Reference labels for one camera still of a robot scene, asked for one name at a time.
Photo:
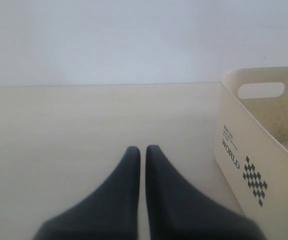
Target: beige floor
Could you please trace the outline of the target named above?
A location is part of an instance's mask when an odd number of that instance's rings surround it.
[[[241,212],[214,158],[218,83],[0,88],[0,240],[30,239],[142,152],[139,238],[150,239],[144,159],[158,144],[205,194]]]

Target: black checkered pattern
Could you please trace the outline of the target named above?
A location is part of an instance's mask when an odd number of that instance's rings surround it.
[[[261,179],[261,174],[255,171],[255,166],[250,162],[249,157],[246,157],[246,164],[243,173],[244,180],[247,181],[248,187],[253,190],[253,195],[258,198],[258,204],[262,207],[265,199],[265,190],[268,189],[268,184]]]

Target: white wall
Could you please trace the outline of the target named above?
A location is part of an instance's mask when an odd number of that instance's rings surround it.
[[[213,82],[288,65],[288,0],[0,0],[0,86]]]

